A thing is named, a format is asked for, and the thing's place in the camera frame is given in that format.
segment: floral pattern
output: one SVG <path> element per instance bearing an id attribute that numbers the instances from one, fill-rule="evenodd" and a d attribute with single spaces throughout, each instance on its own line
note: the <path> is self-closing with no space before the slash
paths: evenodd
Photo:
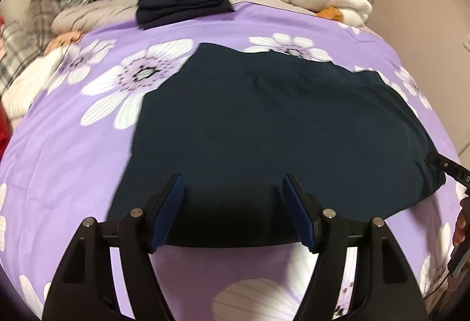
<path id="1" fill-rule="evenodd" d="M 396 84 L 394 82 L 390 82 L 390 80 L 379 70 L 374 70 L 372 68 L 365 69 L 365 68 L 360 67 L 360 66 L 354 66 L 354 71 L 355 72 L 364 71 L 364 70 L 375 71 L 376 73 L 378 73 L 378 75 L 380 75 L 380 78 L 382 78 L 382 80 L 385 82 L 385 84 L 390 86 L 393 90 L 395 90 L 398 94 L 400 94 L 400 96 L 407 103 L 407 105 L 410 107 L 410 109 L 413 111 L 413 113 L 416 115 L 416 117 L 418 116 L 418 112 L 415 110 L 414 107 L 412 107 L 410 105 L 410 103 L 408 102 L 408 96 L 405 94 L 405 92 L 401 89 L 401 87 L 398 84 Z"/>
<path id="2" fill-rule="evenodd" d="M 348 248 L 341 291 L 333 319 L 349 312 L 357 248 Z M 229 285 L 212 301 L 214 321 L 291 321 L 304 297 L 318 255 L 297 243 L 287 266 L 287 288 L 268 279 L 241 280 Z"/>
<path id="3" fill-rule="evenodd" d="M 310 61 L 329 62 L 332 58 L 326 50 L 314 48 L 313 41 L 304 37 L 291 37 L 288 34 L 274 33 L 272 37 L 250 37 L 250 46 L 245 53 L 268 52 L 274 50 Z"/>
<path id="4" fill-rule="evenodd" d="M 426 109 L 432 109 L 428 99 L 424 96 L 424 94 L 419 89 L 416 81 L 404 67 L 400 66 L 400 71 L 396 71 L 395 74 L 398 78 L 401 79 L 403 86 L 410 92 L 412 96 L 418 96 L 422 105 Z"/>
<path id="5" fill-rule="evenodd" d="M 6 198 L 6 183 L 0 185 L 0 211 Z M 6 232 L 6 219 L 0 215 L 0 252 L 5 251 L 5 232 Z"/>
<path id="6" fill-rule="evenodd" d="M 354 32 L 355 35 L 358 35 L 360 33 L 360 29 L 359 28 L 356 28 L 355 26 L 350 26 L 350 25 L 347 25 L 347 24 L 344 24 L 344 23 L 340 23 L 338 22 L 338 25 L 340 27 L 342 27 L 343 29 L 349 29 L 351 28 L 351 30 Z"/>
<path id="7" fill-rule="evenodd" d="M 23 274 L 20 276 L 20 285 L 21 285 L 21 289 L 23 290 L 25 302 L 28 304 L 29 308 L 34 312 L 34 314 L 37 315 L 39 319 L 42 319 L 42 312 L 44 310 L 44 302 L 46 302 L 46 298 L 48 297 L 51 283 L 48 282 L 44 286 L 44 290 L 43 290 L 44 302 L 41 302 L 41 300 L 39 300 L 39 297 L 34 291 L 31 285 L 31 282 Z"/>
<path id="8" fill-rule="evenodd" d="M 71 44 L 67 48 L 63 61 L 48 85 L 48 95 L 67 79 L 69 85 L 83 81 L 90 73 L 91 66 L 101 62 L 114 47 L 116 40 L 95 40 L 86 48 Z"/>
<path id="9" fill-rule="evenodd" d="M 153 45 L 121 61 L 83 87 L 85 96 L 113 91 L 96 101 L 83 114 L 80 124 L 90 126 L 111 114 L 121 102 L 114 128 L 125 129 L 137 122 L 144 95 L 157 89 L 177 73 L 189 58 L 182 57 L 193 47 L 192 40 L 177 40 Z"/>
<path id="10" fill-rule="evenodd" d="M 431 293 L 445 278 L 447 263 L 452 253 L 451 230 L 445 223 L 438 232 L 436 250 L 422 264 L 419 287 L 423 296 Z"/>
<path id="11" fill-rule="evenodd" d="M 455 195 L 457 195 L 457 199 L 460 201 L 468 196 L 465 194 L 467 188 L 464 185 L 460 184 L 459 182 L 455 182 Z"/>

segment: pink cloth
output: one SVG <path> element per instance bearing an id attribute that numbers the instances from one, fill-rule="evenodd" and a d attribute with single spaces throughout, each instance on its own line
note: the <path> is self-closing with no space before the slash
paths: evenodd
<path id="1" fill-rule="evenodd" d="M 5 44 L 3 43 L 3 39 L 0 38 L 0 61 L 6 55 Z"/>

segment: bed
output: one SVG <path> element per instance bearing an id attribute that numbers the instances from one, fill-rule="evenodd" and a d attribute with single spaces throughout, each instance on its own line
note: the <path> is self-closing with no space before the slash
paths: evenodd
<path id="1" fill-rule="evenodd" d="M 124 58 L 151 45 L 184 43 L 184 51 L 180 46 L 173 53 L 177 59 L 190 56 L 201 42 L 239 51 L 253 47 L 280 51 L 285 44 L 297 50 L 320 49 L 347 70 L 380 72 L 412 108 L 438 152 L 459 161 L 438 115 L 382 38 L 366 28 L 266 4 L 242 1 L 234 4 L 234 10 L 229 16 L 204 17 L 145 32 L 138 30 L 134 20 L 91 31 L 75 48 L 76 57 L 89 56 L 88 62 L 80 67 L 59 66 L 17 125 L 0 164 L 0 264 L 39 318 L 70 238 L 83 218 L 105 219 L 130 157 L 142 94 L 138 90 L 128 94 L 115 81 L 107 81 L 106 87 L 98 82 Z M 423 296 L 446 276 L 463 197 L 463 186 L 447 178 L 432 197 L 386 219 Z M 111 255 L 121 311 L 132 317 L 119 254 L 112 250 Z M 315 261 L 299 243 L 229 250 L 167 245 L 152 256 L 178 321 L 292 320 Z M 355 250 L 351 248 L 337 317 L 347 312 L 354 272 Z M 427 299 L 429 309 L 440 294 Z"/>

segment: hand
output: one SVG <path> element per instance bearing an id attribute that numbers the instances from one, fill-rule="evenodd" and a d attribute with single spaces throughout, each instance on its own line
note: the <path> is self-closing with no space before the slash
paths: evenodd
<path id="1" fill-rule="evenodd" d="M 455 222 L 455 231 L 454 231 L 454 236 L 452 238 L 452 243 L 454 247 L 456 247 L 457 245 L 459 245 L 465 240 L 464 228 L 467 224 L 467 221 L 465 220 L 463 207 L 465 203 L 469 200 L 470 198 L 464 198 L 460 201 L 460 206 L 462 207 L 462 210 L 460 211 L 460 214 L 457 217 L 457 221 Z"/>

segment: black clamp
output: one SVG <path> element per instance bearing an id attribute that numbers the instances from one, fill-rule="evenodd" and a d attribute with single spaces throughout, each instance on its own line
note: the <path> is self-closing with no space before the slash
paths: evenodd
<path id="1" fill-rule="evenodd" d="M 465 194 L 468 195 L 470 193 L 470 171 L 465 167 L 437 152 L 429 153 L 428 163 L 462 184 L 466 188 Z M 466 219 L 464 229 L 465 240 L 454 248 L 450 261 L 447 264 L 447 269 L 453 277 L 457 277 L 461 273 L 470 258 L 470 200 L 466 200 L 464 204 L 464 214 Z"/>
<path id="2" fill-rule="evenodd" d="M 165 243 L 184 196 L 173 174 L 144 208 L 119 221 L 86 218 L 53 278 L 43 321 L 130 321 L 121 314 L 114 288 L 110 247 L 119 247 L 125 284 L 137 321 L 174 321 L 158 285 L 149 253 Z M 294 321 L 331 321 L 341 290 L 348 247 L 358 247 L 348 321 L 429 321 L 421 292 L 396 239 L 380 218 L 356 222 L 321 208 L 293 175 L 283 180 L 283 198 L 299 239 L 319 253 Z"/>

